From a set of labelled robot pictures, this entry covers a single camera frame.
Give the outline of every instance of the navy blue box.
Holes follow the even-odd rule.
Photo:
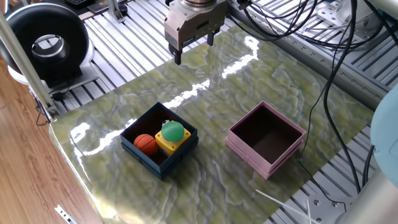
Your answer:
[[[155,136],[162,129],[163,121],[167,119],[181,123],[191,133],[191,136],[171,156],[158,150],[156,155],[148,157],[133,145],[140,134]],[[198,144],[198,130],[159,102],[126,128],[120,137],[123,149],[161,180]]]

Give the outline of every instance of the black cable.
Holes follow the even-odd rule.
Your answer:
[[[264,17],[267,17],[268,19],[285,19],[286,17],[289,17],[289,16],[295,14],[295,13],[296,13],[297,11],[299,11],[301,8],[305,7],[305,6],[307,5],[307,3],[308,3],[308,0],[304,1],[303,4],[301,4],[301,1],[300,1],[299,4],[298,4],[298,7],[297,7],[295,10],[293,10],[292,12],[290,12],[290,13],[284,15],[284,16],[275,16],[275,17],[272,17],[272,16],[268,16],[268,15],[264,14]],[[257,6],[259,9],[261,8],[261,6],[258,5],[258,3],[256,3],[256,2],[254,2],[253,4],[254,4],[255,6]],[[258,11],[256,8],[253,8],[253,10],[255,10],[256,12],[258,12],[258,13],[260,14],[260,11]]]
[[[360,46],[366,44],[370,40],[373,40],[377,35],[379,35],[379,33],[382,30],[382,28],[383,28],[383,25],[380,25],[377,28],[377,30],[368,39],[366,39],[364,41],[361,41],[361,42],[358,42],[358,43],[351,44],[350,49],[355,49],[357,47],[360,47]],[[324,47],[330,47],[330,48],[334,48],[334,49],[335,48],[339,48],[339,49],[344,49],[345,48],[345,45],[338,46],[337,44],[331,44],[331,43],[328,43],[328,42],[320,41],[320,40],[317,40],[317,39],[314,39],[314,38],[311,38],[311,37],[307,37],[307,36],[302,35],[302,34],[297,34],[297,35],[300,36],[301,38],[303,38],[304,40],[306,40],[307,42],[311,43],[311,44],[321,45],[321,46],[324,46]]]
[[[290,12],[288,16],[291,16],[293,13],[298,12],[301,8],[304,10],[304,8],[305,8],[307,2],[308,2],[308,1],[305,1],[303,4],[299,4],[299,5],[298,5],[298,8],[296,8],[294,11]],[[276,33],[276,31],[275,31],[274,28],[271,26],[271,24],[270,24],[270,22],[267,20],[267,18],[268,18],[268,19],[280,19],[280,18],[283,18],[284,16],[282,16],[282,17],[271,17],[271,16],[268,16],[267,14],[265,14],[265,13],[262,11],[261,6],[259,6],[259,5],[256,4],[256,3],[254,3],[254,5],[255,5],[256,7],[258,7],[258,9],[256,9],[256,8],[253,7],[252,5],[250,5],[250,7],[251,7],[253,10],[255,10],[257,13],[261,14],[262,16],[264,16],[265,19],[266,19],[266,21],[267,21],[267,23],[268,23],[268,25],[269,25],[269,27],[272,29],[272,31],[274,31],[274,33]],[[290,35],[290,34],[294,33],[295,31],[297,31],[296,29],[292,31],[292,26],[295,26],[295,21],[294,21],[294,20],[295,20],[295,19],[298,19],[298,18],[301,16],[301,13],[302,13],[302,12],[300,12],[299,15],[296,14],[296,16],[292,19],[293,21],[292,21],[292,23],[290,23],[290,27],[289,27],[289,29],[285,32],[285,34],[282,34],[282,35],[280,35],[279,37],[276,37],[277,35],[272,35],[272,34],[270,35],[270,33],[266,32],[266,31],[263,32],[263,33],[264,33],[265,35],[269,35],[269,36],[271,36],[271,37],[276,38],[276,39],[274,39],[274,40],[278,40],[278,39],[282,38],[283,36],[287,36],[287,35]],[[248,18],[248,19],[249,19],[249,20],[251,21],[251,23],[254,25],[254,21],[253,21],[251,18]],[[377,30],[372,34],[372,36],[370,36],[368,39],[366,39],[366,40],[364,40],[364,41],[362,41],[362,42],[358,42],[358,43],[352,44],[352,45],[350,46],[350,49],[355,49],[355,48],[357,48],[357,47],[359,47],[359,46],[364,45],[365,43],[369,42],[370,40],[374,39],[374,38],[380,33],[381,29],[382,29],[382,25],[379,26],[379,27],[377,28]],[[317,40],[317,39],[314,39],[314,38],[305,36],[305,35],[303,35],[303,34],[298,34],[298,33],[296,33],[296,34],[299,35],[301,38],[305,39],[307,42],[309,42],[309,43],[311,43],[311,44],[321,45],[321,46],[323,46],[323,47],[330,47],[330,48],[339,48],[339,49],[344,49],[344,48],[345,48],[345,45],[341,45],[341,44],[340,44],[340,46],[338,47],[337,44],[331,44],[331,43],[328,43],[328,42],[324,42],[324,41],[321,41],[321,40]]]
[[[250,14],[248,13],[248,10],[247,10],[247,9],[243,9],[243,11],[244,11],[246,17],[249,19],[249,21],[250,21],[257,29],[259,29],[260,32],[262,32],[263,34],[268,35],[268,36],[270,36],[270,37],[273,37],[274,39],[272,39],[271,41],[275,41],[275,40],[279,40],[279,39],[281,39],[281,38],[283,38],[283,37],[286,37],[286,36],[288,36],[288,35],[290,35],[290,34],[295,33],[295,32],[298,31],[301,27],[303,27],[304,24],[311,18],[312,13],[313,13],[313,11],[315,10],[315,8],[316,8],[316,6],[317,6],[318,0],[314,0],[313,5],[312,5],[312,7],[311,7],[311,10],[310,10],[310,12],[308,13],[308,16],[300,23],[300,25],[298,25],[298,26],[295,27],[297,21],[299,20],[300,16],[302,15],[302,13],[303,13],[303,11],[304,11],[304,9],[305,9],[305,6],[307,5],[307,2],[308,2],[308,1],[305,1],[305,3],[303,3],[303,6],[302,6],[301,10],[297,11],[296,16],[294,17],[294,19],[293,19],[292,22],[290,23],[289,28],[288,28],[283,34],[281,34],[281,35],[275,35],[275,34],[271,34],[271,33],[267,32],[266,30],[264,30],[263,28],[261,28],[261,27],[257,24],[257,22],[255,22],[255,21],[252,19],[252,17],[251,17]]]
[[[230,13],[228,13],[226,16],[227,16],[229,19],[231,19],[232,22],[235,23],[239,28],[241,28],[241,30],[245,31],[245,32],[246,32],[247,34],[249,34],[250,36],[252,36],[252,37],[254,37],[254,38],[256,38],[256,39],[262,40],[262,41],[270,41],[270,40],[268,40],[268,39],[265,39],[265,38],[262,38],[262,37],[258,37],[258,36],[256,36],[256,35],[254,35],[252,32],[250,32],[250,31],[248,31],[247,29],[245,29],[243,26],[241,26],[241,25],[233,18],[233,16],[231,16]]]
[[[37,117],[37,120],[36,120],[37,126],[45,126],[46,124],[50,124],[48,121],[45,121],[45,123],[43,123],[43,124],[39,124],[40,115],[42,115],[42,112],[39,112],[39,115]]]
[[[57,100],[57,101],[61,100],[62,97],[63,97],[65,94],[67,94],[67,92],[69,92],[70,87],[73,85],[73,83],[74,83],[75,81],[76,81],[76,77],[73,78],[73,81],[72,81],[70,84],[69,84],[69,81],[67,81],[67,85],[68,85],[67,90],[64,91],[64,92],[61,92],[61,91],[60,91],[60,92],[58,92],[58,93],[55,93],[55,94],[53,94],[53,95],[51,96],[51,98],[53,98],[54,100]]]
[[[365,166],[363,167],[363,176],[362,176],[362,188],[365,187],[365,184],[368,182],[369,178],[369,167],[371,165],[371,159],[373,155],[374,146],[372,146],[368,152],[368,156],[365,160]]]
[[[342,41],[343,41],[343,39],[344,39],[344,36],[345,36],[347,30],[348,30],[348,27],[347,27],[347,28],[345,29],[345,31],[343,32],[343,35],[341,36],[341,39],[340,39],[340,41],[339,41],[339,44],[342,43]],[[336,49],[336,50],[335,50],[335,53],[333,54],[333,60],[332,60],[332,63],[331,63],[331,69],[332,69],[332,70],[334,70],[335,59],[336,59],[337,51],[338,51],[338,49]],[[323,87],[323,89],[322,89],[321,93],[319,94],[319,96],[318,96],[316,102],[314,103],[314,105],[312,106],[312,108],[311,108],[311,110],[310,110],[310,114],[309,114],[309,117],[308,117],[307,137],[306,137],[306,139],[305,139],[305,143],[304,143],[303,150],[302,150],[302,152],[300,153],[300,156],[298,157],[298,163],[300,163],[300,165],[303,167],[303,169],[307,172],[307,174],[308,174],[308,175],[310,176],[310,178],[312,179],[313,183],[321,190],[322,194],[323,194],[329,201],[331,201],[331,202],[342,203],[342,204],[344,205],[344,210],[345,210],[345,212],[347,212],[346,204],[345,204],[344,202],[338,202],[338,201],[334,201],[334,200],[330,199],[330,198],[326,195],[326,193],[323,191],[323,189],[320,187],[320,185],[318,184],[318,182],[313,178],[312,174],[307,170],[307,168],[305,168],[305,166],[304,166],[304,164],[302,163],[302,160],[301,160],[301,158],[302,158],[302,156],[303,156],[303,153],[305,152],[305,149],[307,148],[308,138],[309,138],[309,136],[310,136],[312,111],[313,111],[313,110],[315,109],[315,107],[317,106],[317,104],[318,104],[320,98],[322,97],[323,92],[324,92],[325,89],[326,89],[326,86],[327,86],[327,83],[326,83],[325,86]]]
[[[397,39],[396,35],[394,34],[394,31],[391,29],[391,27],[386,22],[386,20],[383,19],[383,17],[380,15],[380,13],[377,11],[377,9],[370,2],[368,2],[367,0],[364,0],[364,2],[369,6],[369,8],[372,10],[372,12],[381,21],[381,23],[386,28],[388,33],[390,33],[390,36],[392,37],[392,39],[394,40],[394,42],[396,43],[396,45],[398,47],[398,39]]]
[[[348,160],[348,164],[351,167],[351,171],[352,171],[353,177],[354,177],[356,191],[357,191],[357,193],[360,193],[361,186],[359,185],[359,180],[358,180],[358,176],[356,175],[355,166],[353,164],[351,156],[349,155],[347,147],[346,147],[343,139],[341,138],[341,136],[340,136],[340,134],[339,134],[339,132],[338,132],[338,130],[336,128],[336,125],[333,122],[333,119],[331,118],[331,115],[330,115],[330,112],[329,112],[329,108],[328,108],[328,94],[329,94],[329,90],[330,90],[331,84],[333,83],[333,80],[336,77],[338,69],[340,68],[341,64],[343,63],[343,60],[347,56],[348,51],[349,51],[349,47],[350,47],[350,45],[351,45],[351,43],[353,41],[353,37],[354,37],[354,33],[355,33],[356,8],[357,8],[357,1],[356,0],[351,0],[351,26],[350,26],[350,30],[349,30],[349,36],[348,36],[347,44],[346,44],[346,47],[345,47],[343,53],[341,54],[341,57],[340,57],[339,61],[337,62],[337,65],[336,65],[335,69],[331,72],[331,75],[330,75],[330,78],[328,80],[328,83],[326,84],[325,95],[323,96],[323,107],[325,109],[326,117],[328,118],[330,126],[331,126],[333,132],[335,133],[338,142],[343,147],[344,154],[346,155],[347,160]]]

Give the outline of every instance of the green ball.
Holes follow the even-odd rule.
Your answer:
[[[168,141],[178,141],[184,136],[184,127],[176,121],[171,121],[163,125],[162,136]]]

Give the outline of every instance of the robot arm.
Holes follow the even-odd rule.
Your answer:
[[[165,18],[165,38],[175,63],[181,64],[182,49],[207,35],[208,45],[224,24],[226,0],[175,0],[169,2]]]

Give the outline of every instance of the pink box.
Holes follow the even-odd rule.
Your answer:
[[[268,179],[299,148],[305,133],[262,101],[229,129],[226,145]]]

